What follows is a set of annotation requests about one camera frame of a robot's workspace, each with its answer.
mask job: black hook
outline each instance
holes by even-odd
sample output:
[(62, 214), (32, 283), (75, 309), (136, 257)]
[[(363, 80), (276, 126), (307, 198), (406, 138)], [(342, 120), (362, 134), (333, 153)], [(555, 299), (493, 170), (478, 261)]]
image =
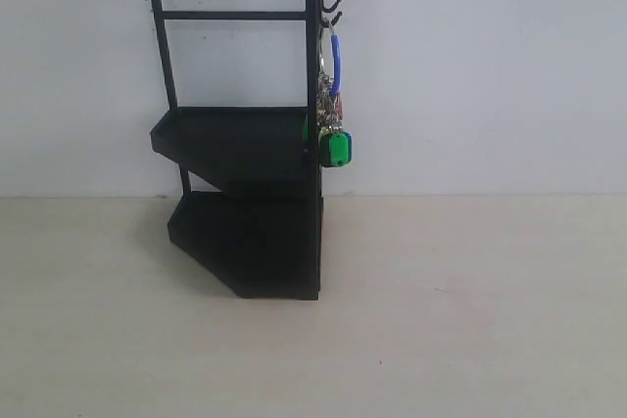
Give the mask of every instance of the black hook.
[[(338, 12), (337, 15), (333, 17), (333, 20), (330, 22), (331, 26), (335, 26), (340, 21), (343, 15), (344, 12)], [(325, 28), (329, 28), (329, 20), (327, 20), (326, 18), (322, 18), (322, 26)]]
[(322, 12), (324, 12), (325, 14), (332, 14), (333, 12), (337, 10), (337, 7), (340, 5), (340, 2), (342, 2), (342, 0), (335, 0), (335, 3), (330, 8), (322, 7)]

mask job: keychain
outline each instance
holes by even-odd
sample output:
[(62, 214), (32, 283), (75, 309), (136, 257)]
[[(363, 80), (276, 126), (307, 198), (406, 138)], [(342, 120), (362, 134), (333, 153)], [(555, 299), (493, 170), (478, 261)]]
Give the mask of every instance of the keychain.
[(318, 146), (320, 164), (324, 167), (341, 167), (351, 162), (353, 138), (342, 125), (343, 109), (340, 95), (342, 62), (340, 41), (333, 25), (328, 23), (333, 50), (333, 79), (324, 71), (324, 60), (320, 51), (320, 74), (318, 77)]

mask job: shelf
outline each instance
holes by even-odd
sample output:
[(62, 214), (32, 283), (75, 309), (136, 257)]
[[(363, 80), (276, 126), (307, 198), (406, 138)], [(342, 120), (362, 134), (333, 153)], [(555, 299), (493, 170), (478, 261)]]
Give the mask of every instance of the shelf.
[(305, 198), (306, 113), (305, 107), (180, 107), (152, 130), (152, 145), (227, 195)]
[(192, 192), (169, 220), (169, 237), (240, 297), (316, 300), (307, 204)]

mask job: storage rack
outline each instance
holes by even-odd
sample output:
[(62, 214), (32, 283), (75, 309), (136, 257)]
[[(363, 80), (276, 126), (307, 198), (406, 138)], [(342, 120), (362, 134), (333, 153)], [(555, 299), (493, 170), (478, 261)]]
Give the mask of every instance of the storage rack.
[[(316, 300), (323, 213), (318, 43), (322, 12), (333, 12), (339, 0), (330, 9), (324, 0), (305, 0), (302, 12), (176, 11), (151, 2), (169, 103), (151, 131), (152, 146), (178, 163), (183, 188), (168, 222), (170, 240), (240, 297)], [(166, 21), (211, 20), (305, 22), (307, 105), (179, 107)], [(189, 172), (219, 192), (192, 191)]]

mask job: beige floor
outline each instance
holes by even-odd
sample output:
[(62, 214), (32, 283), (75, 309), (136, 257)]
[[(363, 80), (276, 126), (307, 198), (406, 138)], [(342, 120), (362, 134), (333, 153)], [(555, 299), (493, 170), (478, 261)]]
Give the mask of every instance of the beige floor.
[(174, 204), (0, 200), (0, 417), (627, 416), (627, 198), (328, 199), (318, 302), (232, 297)]

